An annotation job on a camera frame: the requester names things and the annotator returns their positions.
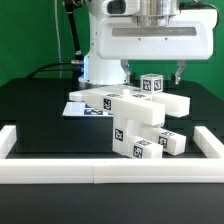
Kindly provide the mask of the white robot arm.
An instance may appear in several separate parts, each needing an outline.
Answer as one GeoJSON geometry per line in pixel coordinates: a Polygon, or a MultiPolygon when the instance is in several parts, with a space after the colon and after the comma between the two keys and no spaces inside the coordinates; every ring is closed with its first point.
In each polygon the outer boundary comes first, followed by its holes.
{"type": "Polygon", "coordinates": [[[84,79],[122,83],[130,60],[175,61],[178,81],[188,60],[213,54],[218,9],[180,0],[83,0],[90,22],[84,79]]]}

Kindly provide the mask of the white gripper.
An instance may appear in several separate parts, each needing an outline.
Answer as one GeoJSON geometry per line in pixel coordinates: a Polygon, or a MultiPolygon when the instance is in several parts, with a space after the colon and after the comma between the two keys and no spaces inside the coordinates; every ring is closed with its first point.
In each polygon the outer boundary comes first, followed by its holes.
{"type": "Polygon", "coordinates": [[[128,84],[135,80],[128,60],[178,60],[174,84],[186,68],[186,60],[206,60],[213,54],[214,9],[182,10],[163,27],[140,27],[137,18],[109,17],[98,25],[97,53],[105,59],[126,59],[121,67],[128,84]]]}

